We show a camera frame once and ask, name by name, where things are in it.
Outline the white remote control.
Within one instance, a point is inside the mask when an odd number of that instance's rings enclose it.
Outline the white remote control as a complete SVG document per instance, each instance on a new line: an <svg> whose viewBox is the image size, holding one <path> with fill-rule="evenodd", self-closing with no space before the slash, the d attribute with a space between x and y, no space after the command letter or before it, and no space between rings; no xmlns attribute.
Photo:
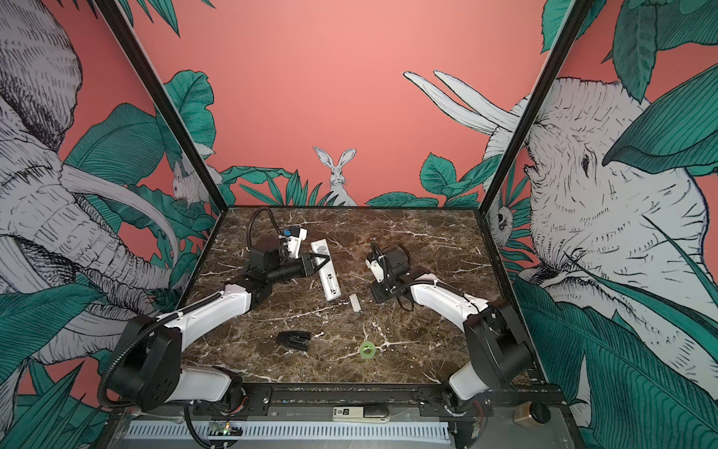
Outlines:
<svg viewBox="0 0 718 449"><path fill-rule="evenodd" d="M313 253L328 254L331 256L328 243L325 239L314 241L310 244ZM320 281L323 286L323 293L327 301L338 299L341 296L340 283L334 267L333 259L319 271Z"/></svg>

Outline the white battery cover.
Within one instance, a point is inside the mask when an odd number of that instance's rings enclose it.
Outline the white battery cover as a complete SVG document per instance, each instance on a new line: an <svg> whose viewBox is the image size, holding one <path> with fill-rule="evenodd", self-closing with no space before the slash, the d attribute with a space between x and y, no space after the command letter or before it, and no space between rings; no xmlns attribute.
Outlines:
<svg viewBox="0 0 718 449"><path fill-rule="evenodd" d="M350 301L354 312L360 312L361 311L361 305L359 303L358 297L356 294L350 295Z"/></svg>

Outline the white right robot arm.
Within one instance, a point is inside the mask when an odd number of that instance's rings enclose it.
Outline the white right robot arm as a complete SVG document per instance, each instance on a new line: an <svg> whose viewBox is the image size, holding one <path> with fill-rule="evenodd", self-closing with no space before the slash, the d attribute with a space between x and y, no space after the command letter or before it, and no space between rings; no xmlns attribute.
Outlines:
<svg viewBox="0 0 718 449"><path fill-rule="evenodd" d="M450 376L442 391L451 413L461 413L478 394L509 387L533 363L527 331L506 300L475 297L428 269L414 267L400 243L386 248L371 243L366 266L374 276L370 291L376 303L394 299L410 312L426 307L463 331L469 362Z"/></svg>

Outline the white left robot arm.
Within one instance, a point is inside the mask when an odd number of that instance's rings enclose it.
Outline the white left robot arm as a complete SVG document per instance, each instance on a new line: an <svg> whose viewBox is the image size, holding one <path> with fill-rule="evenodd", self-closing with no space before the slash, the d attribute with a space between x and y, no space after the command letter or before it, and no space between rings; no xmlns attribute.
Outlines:
<svg viewBox="0 0 718 449"><path fill-rule="evenodd" d="M330 265L323 239L309 253L300 252L300 246L299 238L285 236L275 248L253 248L239 278L222 290L170 314L131 319L101 377L99 403L149 412L167 403L207 402L223 415L239 412L247 397L240 375L184 366L182 354L216 327L256 309L274 284L322 273Z"/></svg>

